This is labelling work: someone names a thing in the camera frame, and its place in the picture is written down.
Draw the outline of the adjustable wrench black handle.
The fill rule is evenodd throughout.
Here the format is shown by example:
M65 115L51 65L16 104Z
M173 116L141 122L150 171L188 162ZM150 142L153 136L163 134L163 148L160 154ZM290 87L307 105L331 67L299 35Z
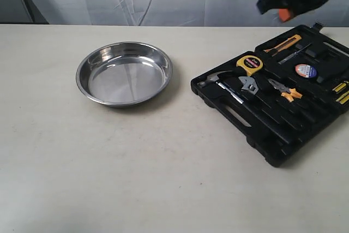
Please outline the adjustable wrench black handle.
M256 96L263 103L263 112L275 122L282 120L295 130L302 130L303 124L297 120L291 112L277 102L280 99L280 92L268 82L269 78L261 78L260 83L266 84L262 87L258 84L257 77L241 76L242 91Z

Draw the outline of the black plastic tool case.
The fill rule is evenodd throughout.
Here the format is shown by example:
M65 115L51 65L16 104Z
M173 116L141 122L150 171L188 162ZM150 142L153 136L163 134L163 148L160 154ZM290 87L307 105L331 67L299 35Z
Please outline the black plastic tool case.
M341 105L336 102L348 86L336 94L332 89L339 83L348 81L348 47L324 35L323 25L299 25L276 36L273 39L247 51L191 80L191 90L209 107L219 111L237 127L246 137L248 144L255 148L265 160L279 167L308 141L324 128L332 124L340 115L348 111L348 101ZM278 53L266 53L295 34L302 39ZM312 43L296 57L278 64L288 55ZM311 124L302 115L291 113L303 124L302 130L295 130L282 120L275 122L263 112L263 103L251 93L242 91L241 76L247 76L236 62L246 55L260 58L263 68L251 75L260 79L271 78L289 88L295 88L319 115L319 121ZM315 78L303 78L296 74L297 64L308 64L317 70Z

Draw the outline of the yellow utility knife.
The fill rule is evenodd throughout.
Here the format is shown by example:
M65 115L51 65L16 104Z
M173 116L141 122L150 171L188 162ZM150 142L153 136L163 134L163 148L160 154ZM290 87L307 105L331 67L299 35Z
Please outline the yellow utility knife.
M282 50L288 49L289 47L291 47L292 45L294 45L295 43L299 42L302 39L302 37L299 34L295 34L292 37L288 38L287 40L283 41L282 43L276 45L275 47L271 48L271 49L266 49L264 50L264 52L266 53L273 53L273 52L280 52Z

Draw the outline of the test pen screwdriver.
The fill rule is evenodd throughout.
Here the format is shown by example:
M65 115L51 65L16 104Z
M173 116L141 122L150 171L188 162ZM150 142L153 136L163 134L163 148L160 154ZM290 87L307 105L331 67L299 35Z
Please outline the test pen screwdriver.
M310 43L310 44L308 44L308 45L302 47L302 48L299 49L298 51L295 51L294 53L288 55L288 56L285 57L284 59L280 60L280 61L278 62L278 64L283 64L283 63L289 61L290 59L296 57L296 56L297 56L298 54L300 54L303 50L307 49L310 45L312 45L312 43Z

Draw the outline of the yellow tape measure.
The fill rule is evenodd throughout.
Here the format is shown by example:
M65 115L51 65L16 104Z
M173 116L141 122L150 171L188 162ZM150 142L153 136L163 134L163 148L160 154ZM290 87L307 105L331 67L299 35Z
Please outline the yellow tape measure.
M236 66L243 68L246 75L251 76L263 68L263 62L256 56L246 55L236 62Z

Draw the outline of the electrical tape roll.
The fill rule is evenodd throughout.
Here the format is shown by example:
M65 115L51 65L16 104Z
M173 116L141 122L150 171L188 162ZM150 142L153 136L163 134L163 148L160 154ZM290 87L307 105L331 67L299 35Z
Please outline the electrical tape roll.
M308 64L297 64L294 69L296 74L303 78L315 78L317 76L315 67Z

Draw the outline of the yellow black screwdriver upper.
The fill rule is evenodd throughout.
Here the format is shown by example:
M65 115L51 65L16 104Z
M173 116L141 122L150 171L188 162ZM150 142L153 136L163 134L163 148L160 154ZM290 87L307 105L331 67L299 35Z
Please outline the yellow black screwdriver upper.
M337 86L335 86L332 91L336 94L339 94L341 91L343 91L349 84L349 81L345 80L341 83L339 83Z

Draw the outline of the yellow black screwdriver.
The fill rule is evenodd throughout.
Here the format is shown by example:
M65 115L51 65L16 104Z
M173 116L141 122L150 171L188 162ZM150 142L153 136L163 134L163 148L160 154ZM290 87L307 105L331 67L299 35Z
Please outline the yellow black screwdriver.
M336 102L344 105L347 103L347 101L349 100L349 91L343 93L339 98L336 99Z
M341 83L339 83L337 86L335 86L332 91L336 94L339 94L341 91L343 91L349 84L349 81L345 80Z

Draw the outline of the yellow black screwdriver lower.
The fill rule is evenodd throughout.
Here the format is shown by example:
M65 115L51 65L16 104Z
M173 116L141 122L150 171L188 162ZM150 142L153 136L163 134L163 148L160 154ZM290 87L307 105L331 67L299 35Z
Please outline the yellow black screwdriver lower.
M343 93L339 98L336 99L336 102L344 105L347 103L347 101L349 100L349 91Z

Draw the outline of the round stainless steel pan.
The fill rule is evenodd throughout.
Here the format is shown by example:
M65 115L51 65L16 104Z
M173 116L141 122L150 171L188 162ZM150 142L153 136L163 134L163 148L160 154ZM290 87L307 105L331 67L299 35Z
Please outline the round stainless steel pan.
M75 80L91 101L123 108L155 98L172 75L173 63L163 50L138 41L122 41L88 54L77 67Z

